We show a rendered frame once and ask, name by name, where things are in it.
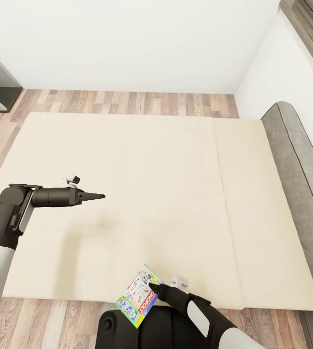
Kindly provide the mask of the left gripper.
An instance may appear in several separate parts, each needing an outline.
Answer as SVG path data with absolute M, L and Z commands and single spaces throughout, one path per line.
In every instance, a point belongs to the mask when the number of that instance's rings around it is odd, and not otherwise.
M 104 197 L 104 194 L 83 192 L 78 188 L 51 188 L 48 201 L 50 207 L 71 207 L 82 201 Z

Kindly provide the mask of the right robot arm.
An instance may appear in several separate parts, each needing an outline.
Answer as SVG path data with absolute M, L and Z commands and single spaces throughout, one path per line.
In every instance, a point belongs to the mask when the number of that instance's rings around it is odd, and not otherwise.
M 195 294 L 186 294 L 181 287 L 188 287 L 188 279 L 179 275 L 171 278 L 171 286 L 149 283 L 158 299 L 190 318 L 211 349 L 266 349 L 217 309 L 211 301 Z

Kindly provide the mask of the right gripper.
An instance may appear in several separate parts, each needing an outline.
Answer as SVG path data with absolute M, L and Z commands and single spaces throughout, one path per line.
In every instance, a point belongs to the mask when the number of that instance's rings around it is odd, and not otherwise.
M 165 284 L 156 285 L 153 283 L 149 283 L 148 286 L 155 294 L 159 294 L 159 300 L 166 302 L 169 306 L 172 306 L 174 309 L 179 311 L 177 307 L 177 301 L 179 295 L 183 293 L 183 291 Z

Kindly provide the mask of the board game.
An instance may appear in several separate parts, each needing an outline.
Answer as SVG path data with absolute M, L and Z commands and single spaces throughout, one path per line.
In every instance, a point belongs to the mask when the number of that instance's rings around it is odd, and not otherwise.
M 136 328 L 156 300 L 159 300 L 159 294 L 151 290 L 149 283 L 163 284 L 160 278 L 147 265 L 144 265 L 115 303 Z

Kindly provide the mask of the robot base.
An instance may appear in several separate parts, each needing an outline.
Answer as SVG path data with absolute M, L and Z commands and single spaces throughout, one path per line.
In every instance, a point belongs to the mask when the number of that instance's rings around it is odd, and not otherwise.
M 136 328 L 115 303 L 105 302 L 95 349 L 211 348 L 191 319 L 172 306 L 152 306 Z

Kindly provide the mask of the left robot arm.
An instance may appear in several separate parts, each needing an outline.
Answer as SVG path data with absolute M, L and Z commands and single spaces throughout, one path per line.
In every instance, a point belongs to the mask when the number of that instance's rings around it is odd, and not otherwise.
M 83 192 L 74 184 L 80 178 L 66 171 L 63 188 L 43 188 L 39 185 L 10 184 L 0 194 L 0 303 L 9 269 L 18 245 L 30 221 L 34 208 L 71 207 L 82 201 L 104 198 L 104 194 Z

